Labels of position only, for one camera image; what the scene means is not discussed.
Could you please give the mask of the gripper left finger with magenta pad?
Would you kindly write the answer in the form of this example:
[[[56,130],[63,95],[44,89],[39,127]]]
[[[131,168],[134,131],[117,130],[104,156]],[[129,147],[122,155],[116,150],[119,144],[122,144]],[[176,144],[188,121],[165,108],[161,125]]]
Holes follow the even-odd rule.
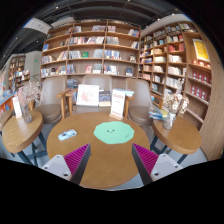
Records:
[[[90,155],[91,147],[89,144],[86,144],[65,156],[54,156],[42,169],[79,185]]]

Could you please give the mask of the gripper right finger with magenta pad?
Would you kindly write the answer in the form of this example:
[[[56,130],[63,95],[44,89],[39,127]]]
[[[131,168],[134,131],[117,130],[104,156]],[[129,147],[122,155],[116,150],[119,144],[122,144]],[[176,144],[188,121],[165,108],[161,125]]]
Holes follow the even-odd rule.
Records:
[[[137,144],[132,144],[132,156],[143,185],[148,185],[149,183],[182,169],[182,167],[167,154],[157,155]]]

